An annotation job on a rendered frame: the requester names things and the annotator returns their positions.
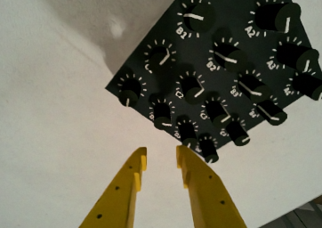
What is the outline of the black knob box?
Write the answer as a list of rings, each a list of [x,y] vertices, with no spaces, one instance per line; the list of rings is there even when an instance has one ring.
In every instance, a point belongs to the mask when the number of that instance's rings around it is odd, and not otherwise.
[[[105,89],[213,164],[304,95],[322,100],[301,15],[292,0],[174,0]]]

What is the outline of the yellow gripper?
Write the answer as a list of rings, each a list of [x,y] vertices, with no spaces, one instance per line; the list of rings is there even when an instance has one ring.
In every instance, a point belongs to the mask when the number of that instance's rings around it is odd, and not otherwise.
[[[78,228],[133,228],[147,153],[139,147],[131,154]],[[194,228],[247,228],[221,178],[193,150],[177,145],[176,161],[189,190]]]

